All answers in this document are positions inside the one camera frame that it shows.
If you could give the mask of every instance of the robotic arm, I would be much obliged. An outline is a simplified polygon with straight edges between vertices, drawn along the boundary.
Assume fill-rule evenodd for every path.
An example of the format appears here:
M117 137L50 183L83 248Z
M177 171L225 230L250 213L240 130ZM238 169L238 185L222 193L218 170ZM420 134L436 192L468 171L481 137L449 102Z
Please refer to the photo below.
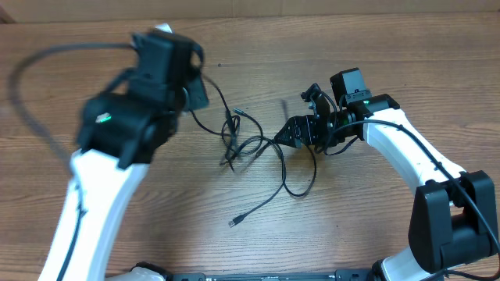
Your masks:
M71 159L74 178L69 183L40 280L104 278L123 213L146 175L155 149L175 133L180 112L208 105L200 77L201 66L191 65L193 52L203 62L199 45L185 37L152 30L134 35L134 46L139 60L134 75L129 78L127 93L105 91L85 106L77 139L81 149ZM326 94L313 84L302 98L309 102L314 114L290 118L274 140L295 148L304 143L326 149L345 141L346 137L357 136L376 148L415 195L409 246L393 257L376 262L371 270L338 269L326 275L293 278L335 281L344 276L344 280L352 281L417 281L442 269L495 254L486 229L448 178L436 169L409 135L394 126L359 121L386 121L412 132L442 166L459 179L497 237L495 189L490 178L482 171L466 173L441 155L411 126L399 104L389 95L372 96L358 69L340 72L331 77L330 82L341 111L337 112L331 102L335 110L330 113ZM450 202L464 207L464 213L451 216ZM279 281L280 277L290 278L277 275L272 281ZM271 277L171 275L141 263L130 273L109 280L199 281L199 278L234 281Z

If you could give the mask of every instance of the usb connector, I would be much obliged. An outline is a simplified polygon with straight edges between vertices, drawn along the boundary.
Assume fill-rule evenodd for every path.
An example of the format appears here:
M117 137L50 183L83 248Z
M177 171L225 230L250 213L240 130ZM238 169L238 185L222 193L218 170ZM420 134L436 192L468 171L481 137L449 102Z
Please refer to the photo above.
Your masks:
M239 215L236 218L234 218L233 220L229 221L229 223L228 223L229 227L236 226L238 223L243 222L243 220L245 219L246 216L247 216L246 214Z

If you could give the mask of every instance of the green light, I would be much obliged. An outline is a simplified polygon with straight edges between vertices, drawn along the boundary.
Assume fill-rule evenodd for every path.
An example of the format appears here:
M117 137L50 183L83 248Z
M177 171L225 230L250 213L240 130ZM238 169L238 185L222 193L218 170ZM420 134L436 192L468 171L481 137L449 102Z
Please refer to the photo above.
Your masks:
M107 117L105 117L105 118L103 118L103 119L99 120L99 122L100 122L100 123L103 123L103 122L106 122L106 121L108 121L108 120L110 120L110 119L111 119L111 116L107 116Z

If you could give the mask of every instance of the wooden table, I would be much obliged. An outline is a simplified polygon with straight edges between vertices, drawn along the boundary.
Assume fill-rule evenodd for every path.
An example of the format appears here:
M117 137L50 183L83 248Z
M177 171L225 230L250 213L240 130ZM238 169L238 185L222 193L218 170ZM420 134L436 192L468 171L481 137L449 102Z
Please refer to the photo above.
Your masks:
M69 175L44 142L21 123L5 95L13 65L35 50L85 41L126 42L162 21L0 25L0 279L32 280L43 268ZM299 94L358 66L374 94L390 94L414 126L452 161L483 169L500 183L500 14L314 16L173 20L173 29L205 49L205 73L230 107L261 122L268 137L288 115L309 112ZM79 112L123 67L127 51L57 55L30 69L27 107L68 150ZM213 89L198 117L214 130L224 121ZM244 120L242 137L257 129ZM413 197L367 144L318 156L311 194L281 192L230 229L227 222L268 198L280 182L271 150L237 173L220 167L218 137L180 120L178 134L156 152L132 198L109 259L108 274L152 261L173 272L324 272L367 268L408 244ZM301 190L312 175L307 150L284 148L288 182ZM497 200L500 190L497 189ZM497 258L464 270L487 275Z

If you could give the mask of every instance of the cable connector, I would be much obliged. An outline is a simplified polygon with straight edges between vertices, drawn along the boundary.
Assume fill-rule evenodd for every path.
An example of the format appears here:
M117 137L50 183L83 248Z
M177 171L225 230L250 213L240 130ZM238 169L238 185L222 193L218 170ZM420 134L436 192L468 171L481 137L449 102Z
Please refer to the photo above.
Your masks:
M247 216L246 214L243 214L243 215L237 216L233 220L230 220L228 223L229 227L236 226L238 223L243 222L243 220L245 219L246 216Z
M245 113L243 112L243 110L239 109L239 108L233 108L233 111L234 113L238 114L238 115L244 115Z

